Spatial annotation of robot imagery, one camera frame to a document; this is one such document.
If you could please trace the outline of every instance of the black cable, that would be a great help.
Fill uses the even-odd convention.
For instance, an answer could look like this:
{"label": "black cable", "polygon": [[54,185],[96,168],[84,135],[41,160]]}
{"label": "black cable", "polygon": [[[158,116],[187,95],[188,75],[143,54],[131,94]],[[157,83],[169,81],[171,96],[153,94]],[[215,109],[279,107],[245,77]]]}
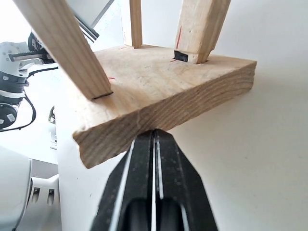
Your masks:
{"label": "black cable", "polygon": [[59,67],[52,67],[52,68],[46,68],[46,69],[40,69],[40,70],[36,70],[36,71],[31,71],[29,73],[29,76],[27,77],[27,79],[30,77],[30,76],[33,76],[34,74],[36,73],[39,73],[39,72],[43,72],[43,71],[52,71],[52,70],[55,70],[55,69],[58,69]]}
{"label": "black cable", "polygon": [[30,99],[28,98],[26,92],[25,92],[25,96],[24,96],[25,100],[30,104],[31,108],[32,108],[32,119],[30,121],[30,123],[28,123],[27,125],[23,125],[23,126],[20,126],[20,127],[17,127],[17,128],[9,128],[9,129],[0,129],[0,132],[3,132],[3,131],[12,131],[12,130],[20,130],[22,128],[25,128],[27,126],[29,126],[30,124],[32,124],[34,122],[34,120],[36,119],[37,117],[37,112],[35,110],[35,107],[33,105],[33,103],[30,101]]}

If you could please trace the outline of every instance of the wooden board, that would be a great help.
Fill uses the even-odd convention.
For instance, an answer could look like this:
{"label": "wooden board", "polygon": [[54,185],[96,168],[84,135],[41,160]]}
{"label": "wooden board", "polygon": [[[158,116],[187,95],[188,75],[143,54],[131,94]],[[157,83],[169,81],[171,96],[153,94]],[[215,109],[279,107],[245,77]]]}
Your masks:
{"label": "wooden board", "polygon": [[14,0],[44,48],[88,99],[112,93],[65,0]]}
{"label": "wooden board", "polygon": [[121,1],[124,44],[133,48],[142,45],[141,0]]}
{"label": "wooden board", "polygon": [[175,50],[201,64],[215,48],[231,0],[183,0]]}
{"label": "wooden board", "polygon": [[146,130],[169,130],[248,92],[255,61],[211,55],[205,64],[174,60],[174,50],[143,45],[96,53],[114,94],[87,100],[70,88],[80,158],[91,168],[125,151]]}

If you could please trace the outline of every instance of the wooden leg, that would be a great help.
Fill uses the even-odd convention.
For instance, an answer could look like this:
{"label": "wooden leg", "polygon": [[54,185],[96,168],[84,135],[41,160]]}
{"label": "wooden leg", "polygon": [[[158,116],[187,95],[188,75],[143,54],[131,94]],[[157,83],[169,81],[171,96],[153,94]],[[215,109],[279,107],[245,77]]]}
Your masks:
{"label": "wooden leg", "polygon": [[14,0],[44,48],[87,99],[112,93],[109,80],[65,0]]}
{"label": "wooden leg", "polygon": [[230,0],[183,0],[175,58],[201,64],[215,48]]}
{"label": "wooden leg", "polygon": [[141,0],[123,0],[121,17],[124,44],[140,48],[142,45]]}

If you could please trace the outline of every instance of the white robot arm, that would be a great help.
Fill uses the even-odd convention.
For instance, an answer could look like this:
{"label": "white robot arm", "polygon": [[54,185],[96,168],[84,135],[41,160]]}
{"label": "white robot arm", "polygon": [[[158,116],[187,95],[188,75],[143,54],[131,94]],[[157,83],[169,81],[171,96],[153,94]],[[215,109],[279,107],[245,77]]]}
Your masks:
{"label": "white robot arm", "polygon": [[19,105],[25,98],[24,87],[29,86],[27,79],[31,75],[28,68],[34,64],[52,64],[54,60],[31,33],[28,43],[0,43],[0,131],[6,131],[16,118]]}

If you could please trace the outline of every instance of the red pencil mark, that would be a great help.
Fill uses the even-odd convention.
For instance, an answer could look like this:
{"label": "red pencil mark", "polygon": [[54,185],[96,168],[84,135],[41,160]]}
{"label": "red pencil mark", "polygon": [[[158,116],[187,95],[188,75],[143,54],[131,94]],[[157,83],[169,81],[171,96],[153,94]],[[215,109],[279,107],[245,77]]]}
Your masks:
{"label": "red pencil mark", "polygon": [[180,38],[181,38],[181,33],[182,33],[182,26],[180,27],[179,37],[178,37],[177,46],[176,46],[177,49],[178,49],[178,47],[179,47]]}

